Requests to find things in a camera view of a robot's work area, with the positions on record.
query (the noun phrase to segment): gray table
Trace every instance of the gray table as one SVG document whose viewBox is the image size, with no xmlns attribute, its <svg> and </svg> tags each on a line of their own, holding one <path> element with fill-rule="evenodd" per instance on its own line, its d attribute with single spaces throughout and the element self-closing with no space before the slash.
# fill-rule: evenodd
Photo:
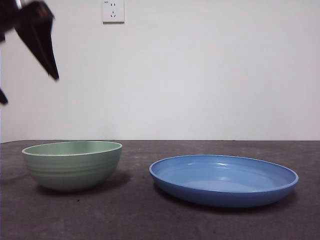
<svg viewBox="0 0 320 240">
<path fill-rule="evenodd" d="M 69 194 L 39 187 L 24 165 L 23 148 L 49 142 L 1 144 L 2 240 L 320 239 L 320 141 L 117 141 L 116 172 Z M 187 154 L 258 158 L 300 179 L 294 193 L 268 206 L 200 206 L 167 195 L 149 175 L 152 162 Z"/>
</svg>

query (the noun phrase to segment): ridged bowl exterior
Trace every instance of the ridged bowl exterior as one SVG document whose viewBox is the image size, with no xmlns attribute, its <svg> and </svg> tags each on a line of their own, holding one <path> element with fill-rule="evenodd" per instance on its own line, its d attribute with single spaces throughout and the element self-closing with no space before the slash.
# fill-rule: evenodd
<svg viewBox="0 0 320 240">
<path fill-rule="evenodd" d="M 121 151 L 122 147 L 75 155 L 31 155 L 24 151 L 22 155 L 30 175 L 39 185 L 73 192 L 104 182 L 115 171 Z"/>
</svg>

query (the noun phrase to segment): plate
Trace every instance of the plate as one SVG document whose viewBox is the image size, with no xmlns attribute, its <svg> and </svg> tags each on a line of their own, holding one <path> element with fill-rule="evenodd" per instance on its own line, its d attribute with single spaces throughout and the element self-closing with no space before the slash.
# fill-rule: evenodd
<svg viewBox="0 0 320 240">
<path fill-rule="evenodd" d="M 268 161 L 226 155 L 184 155 L 154 162 L 154 182 L 179 199 L 214 207 L 268 205 L 291 193 L 298 175 Z"/>
</svg>

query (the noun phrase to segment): plate rim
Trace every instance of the plate rim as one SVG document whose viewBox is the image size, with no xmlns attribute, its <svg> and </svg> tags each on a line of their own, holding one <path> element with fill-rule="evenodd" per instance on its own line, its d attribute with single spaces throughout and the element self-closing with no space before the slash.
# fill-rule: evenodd
<svg viewBox="0 0 320 240">
<path fill-rule="evenodd" d="M 207 188 L 201 188 L 201 187 L 190 187 L 190 186 L 187 186 L 187 185 L 184 185 L 184 184 L 177 184 L 177 183 L 173 183 L 173 182 L 170 182 L 170 181 L 167 181 L 161 177 L 159 177 L 157 174 L 154 173 L 154 171 L 152 170 L 152 167 L 160 162 L 163 162 L 163 161 L 167 161 L 169 159 L 174 159 L 174 158 L 183 158 L 183 157 L 199 157 L 199 156 L 210 156 L 210 157 L 228 157 L 228 158 L 238 158 L 238 159 L 247 159 L 247 160 L 253 160 L 253 161 L 258 161 L 258 162 L 263 162 L 263 163 L 267 163 L 267 164 L 271 164 L 271 165 L 275 165 L 277 167 L 280 167 L 280 168 L 284 168 L 286 170 L 288 170 L 289 172 L 291 172 L 294 176 L 295 176 L 295 179 L 289 183 L 289 184 L 286 184 L 286 185 L 283 185 L 283 186 L 279 186 L 279 187 L 273 187 L 273 188 L 267 188 L 267 189 L 264 189 L 264 190 L 257 190 L 257 191 L 221 191 L 221 190 L 212 190 L 212 189 L 207 189 Z M 260 159 L 256 159 L 256 158 L 252 158 L 252 157 L 243 157 L 243 156 L 231 156 L 231 155 L 221 155 L 221 154 L 189 154 L 189 155 L 179 155 L 179 156 L 171 156 L 171 157 L 166 157 L 166 158 L 163 158 L 163 159 L 160 159 L 160 160 L 157 160 L 155 162 L 153 162 L 150 166 L 149 166 L 149 172 L 150 174 L 156 178 L 156 179 L 159 179 L 165 183 L 168 183 L 168 184 L 171 184 L 171 185 L 175 185 L 175 186 L 179 186 L 179 187 L 183 187 L 183 188 L 187 188 L 187 189 L 193 189 L 193 190 L 200 190 L 200 191 L 207 191 L 207 192 L 213 192 L 213 193 L 229 193 L 229 194 L 255 194 L 255 193 L 266 193 L 266 192 L 274 192 L 274 191 L 279 191 L 279 190 L 283 190 L 283 189 L 287 189 L 287 188 L 290 188 L 292 186 L 295 186 L 298 181 L 299 181 L 299 176 L 298 174 L 293 171 L 292 169 L 286 167 L 286 166 L 283 166 L 283 165 L 280 165 L 280 164 L 277 164 L 277 163 L 274 163 L 274 162 L 270 162 L 270 161 L 265 161 L 265 160 L 260 160 Z"/>
</svg>

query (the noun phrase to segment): bowl rim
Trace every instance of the bowl rim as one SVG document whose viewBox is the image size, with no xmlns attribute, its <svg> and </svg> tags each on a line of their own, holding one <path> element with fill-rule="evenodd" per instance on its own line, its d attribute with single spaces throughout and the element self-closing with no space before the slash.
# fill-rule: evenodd
<svg viewBox="0 0 320 240">
<path fill-rule="evenodd" d="M 39 146 L 52 145 L 52 144 L 65 144 L 65 143 L 83 143 L 83 142 L 113 143 L 113 144 L 118 144 L 118 147 L 110 149 L 110 150 L 104 150 L 104 151 L 93 151 L 93 152 L 74 153 L 74 154 L 38 154 L 38 153 L 26 152 L 28 149 L 39 147 Z M 34 146 L 28 146 L 28 147 L 22 149 L 21 153 L 25 154 L 25 155 L 29 155 L 29 156 L 42 156 L 42 157 L 83 156 L 83 155 L 92 155 L 92 154 L 101 154 L 101 153 L 112 152 L 112 151 L 115 151 L 115 150 L 119 150 L 122 147 L 123 147 L 123 145 L 121 143 L 118 143 L 118 142 L 115 142 L 115 141 L 97 141 L 97 140 L 57 141 L 57 142 L 38 144 L 38 145 L 34 145 Z"/>
<path fill-rule="evenodd" d="M 294 178 L 294 180 L 292 182 L 290 182 L 288 184 L 285 184 L 285 185 L 282 185 L 282 186 L 278 186 L 278 187 L 273 187 L 273 188 L 266 188 L 266 189 L 262 189 L 262 190 L 257 190 L 257 191 L 228 191 L 228 190 L 225 190 L 225 191 L 222 190 L 221 191 L 221 190 L 207 189 L 207 188 L 202 188 L 202 187 L 190 187 L 190 186 L 188 186 L 186 184 L 177 184 L 177 183 L 168 181 L 168 180 L 164 179 L 163 177 L 160 177 L 152 169 L 153 166 L 157 165 L 160 162 L 164 162 L 164 161 L 167 161 L 167 160 L 170 160 L 170 159 L 174 159 L 174 158 L 183 158 L 183 157 L 190 157 L 190 156 L 192 156 L 192 157 L 199 157 L 199 156 L 228 157 L 228 158 L 239 158 L 239 159 L 247 159 L 247 160 L 263 162 L 263 163 L 275 165 L 277 167 L 286 169 L 287 171 L 291 172 L 294 175 L 295 178 Z M 197 190 L 197 191 L 207 191 L 207 192 L 215 192 L 215 193 L 229 193 L 229 194 L 255 194 L 255 193 L 266 193 L 266 192 L 279 191 L 279 190 L 283 190 L 283 189 L 287 189 L 287 188 L 293 187 L 299 181 L 299 176 L 295 171 L 291 170 L 288 167 L 282 166 L 280 164 L 273 163 L 273 162 L 270 162 L 270 161 L 264 161 L 264 160 L 260 160 L 260 159 L 256 159 L 256 158 L 251 158 L 251 157 L 230 156 L 230 155 L 220 155 L 220 154 L 191 154 L 191 155 L 179 155 L 179 156 L 166 157 L 166 158 L 157 160 L 154 163 L 152 163 L 149 166 L 149 172 L 154 178 L 156 178 L 156 179 L 158 179 L 158 180 L 160 180 L 162 182 L 165 182 L 167 184 L 171 184 L 171 185 L 175 185 L 175 186 L 182 187 L 182 188 L 187 188 L 187 189 L 193 189 L 193 190 Z"/>
</svg>

